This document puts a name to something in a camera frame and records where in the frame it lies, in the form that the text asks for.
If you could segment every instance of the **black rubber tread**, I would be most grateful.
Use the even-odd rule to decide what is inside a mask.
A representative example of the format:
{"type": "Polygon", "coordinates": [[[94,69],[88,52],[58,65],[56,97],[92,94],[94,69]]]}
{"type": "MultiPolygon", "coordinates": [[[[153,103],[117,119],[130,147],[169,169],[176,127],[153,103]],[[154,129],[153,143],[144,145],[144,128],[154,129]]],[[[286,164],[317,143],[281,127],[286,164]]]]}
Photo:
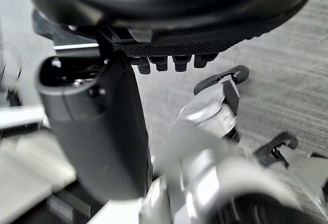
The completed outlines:
{"type": "Polygon", "coordinates": [[[182,37],[173,33],[173,36],[155,35],[151,43],[117,44],[113,47],[132,57],[218,53],[245,39],[261,36],[279,27],[292,18],[307,1],[303,0],[292,10],[275,17],[200,28],[182,37]]]}

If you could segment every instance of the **gray carpet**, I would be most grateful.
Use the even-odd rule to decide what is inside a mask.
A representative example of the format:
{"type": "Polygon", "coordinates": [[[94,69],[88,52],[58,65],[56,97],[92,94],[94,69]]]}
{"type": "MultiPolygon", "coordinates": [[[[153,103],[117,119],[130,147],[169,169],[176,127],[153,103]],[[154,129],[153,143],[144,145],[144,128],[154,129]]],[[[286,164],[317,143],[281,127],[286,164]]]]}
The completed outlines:
{"type": "MultiPolygon", "coordinates": [[[[4,56],[11,61],[7,79],[15,79],[13,59],[21,58],[23,73],[17,85],[25,104],[39,102],[34,72],[53,54],[51,42],[33,34],[31,11],[29,0],[0,0],[4,56]]],[[[171,63],[167,72],[156,72],[152,66],[151,75],[137,74],[152,152],[160,151],[179,110],[192,98],[194,85],[238,64],[251,69],[249,80],[239,86],[242,145],[252,151],[288,130],[297,135],[301,149],[328,155],[328,0],[310,0],[283,26],[235,45],[205,69],[190,64],[186,73],[176,73],[171,63]]]]}

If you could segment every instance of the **black plastic casing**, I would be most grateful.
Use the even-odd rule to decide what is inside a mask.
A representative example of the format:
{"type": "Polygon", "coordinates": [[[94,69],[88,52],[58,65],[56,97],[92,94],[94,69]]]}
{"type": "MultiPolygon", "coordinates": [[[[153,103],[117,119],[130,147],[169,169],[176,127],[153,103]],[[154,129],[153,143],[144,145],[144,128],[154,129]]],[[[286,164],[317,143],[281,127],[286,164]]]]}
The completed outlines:
{"type": "Polygon", "coordinates": [[[148,134],[134,72],[123,54],[95,80],[57,85],[45,60],[37,90],[52,132],[80,182],[102,202],[145,195],[151,183],[148,134]]]}

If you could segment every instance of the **silver metal part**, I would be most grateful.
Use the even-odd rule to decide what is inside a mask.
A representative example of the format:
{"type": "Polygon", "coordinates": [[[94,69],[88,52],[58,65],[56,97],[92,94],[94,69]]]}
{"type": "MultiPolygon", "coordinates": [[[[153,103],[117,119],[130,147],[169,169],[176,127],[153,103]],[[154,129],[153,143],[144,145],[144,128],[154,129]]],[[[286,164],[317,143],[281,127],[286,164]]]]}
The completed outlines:
{"type": "Polygon", "coordinates": [[[300,209],[294,193],[271,173],[245,157],[232,156],[207,169],[186,191],[192,223],[204,223],[210,210],[251,193],[268,195],[284,206],[300,209]]]}
{"type": "Polygon", "coordinates": [[[139,213],[140,224],[172,224],[170,203],[163,177],[155,180],[142,204],[139,213]]]}
{"type": "Polygon", "coordinates": [[[227,75],[227,76],[223,77],[223,78],[219,81],[219,83],[224,83],[224,82],[231,82],[231,85],[232,85],[233,88],[235,89],[235,92],[236,92],[237,96],[240,97],[240,94],[239,94],[239,92],[238,92],[238,88],[237,88],[235,82],[232,80],[231,75],[227,75]]]}
{"type": "Polygon", "coordinates": [[[49,127],[48,118],[43,106],[16,106],[0,108],[0,129],[40,123],[49,127]]]}
{"type": "Polygon", "coordinates": [[[223,104],[225,97],[223,84],[210,86],[198,93],[181,110],[178,119],[188,120],[195,126],[222,138],[236,125],[231,108],[223,104]]]}
{"type": "Polygon", "coordinates": [[[296,179],[305,194],[328,220],[328,207],[322,186],[328,180],[328,159],[297,155],[289,161],[288,171],[296,179]]]}
{"type": "Polygon", "coordinates": [[[61,45],[54,46],[53,49],[57,52],[58,57],[99,57],[99,44],[77,44],[77,45],[61,45]]]}

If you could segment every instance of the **black clip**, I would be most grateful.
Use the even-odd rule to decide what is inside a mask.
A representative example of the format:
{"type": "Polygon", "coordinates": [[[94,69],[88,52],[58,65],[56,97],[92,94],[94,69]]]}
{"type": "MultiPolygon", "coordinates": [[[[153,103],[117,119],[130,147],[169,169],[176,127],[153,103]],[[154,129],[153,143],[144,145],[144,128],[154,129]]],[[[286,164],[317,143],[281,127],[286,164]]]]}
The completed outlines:
{"type": "Polygon", "coordinates": [[[295,150],[298,146],[298,140],[293,134],[288,132],[282,132],[278,134],[274,139],[272,139],[269,143],[257,149],[254,152],[254,155],[257,157],[259,162],[265,167],[268,167],[275,162],[281,162],[285,168],[288,168],[289,163],[278,150],[278,148],[281,146],[287,146],[295,150]]]}

